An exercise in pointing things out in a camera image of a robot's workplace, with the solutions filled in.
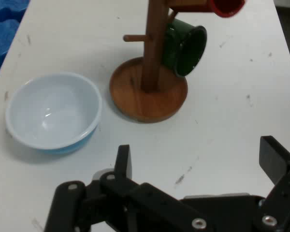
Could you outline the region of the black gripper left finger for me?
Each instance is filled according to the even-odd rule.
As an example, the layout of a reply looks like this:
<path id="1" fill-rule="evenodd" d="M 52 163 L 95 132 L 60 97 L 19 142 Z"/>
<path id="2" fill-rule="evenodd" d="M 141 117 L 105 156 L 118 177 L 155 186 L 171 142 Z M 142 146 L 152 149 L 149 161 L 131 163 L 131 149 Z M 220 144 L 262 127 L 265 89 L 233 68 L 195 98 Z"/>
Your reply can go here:
<path id="1" fill-rule="evenodd" d="M 128 145 L 118 148 L 115 167 L 89 185 L 60 184 L 45 225 L 47 232 L 88 232 L 106 222 L 117 232 L 210 232 L 204 214 L 154 186 L 131 179 Z"/>

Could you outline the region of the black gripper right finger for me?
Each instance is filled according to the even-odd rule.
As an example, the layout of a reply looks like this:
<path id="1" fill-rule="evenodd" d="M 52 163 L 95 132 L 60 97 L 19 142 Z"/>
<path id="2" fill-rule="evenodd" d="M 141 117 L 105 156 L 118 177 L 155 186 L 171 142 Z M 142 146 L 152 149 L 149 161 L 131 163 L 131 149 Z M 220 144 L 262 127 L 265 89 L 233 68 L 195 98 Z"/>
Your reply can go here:
<path id="1" fill-rule="evenodd" d="M 273 136 L 260 138 L 259 164 L 274 187 L 257 209 L 259 232 L 290 232 L 290 152 Z"/>

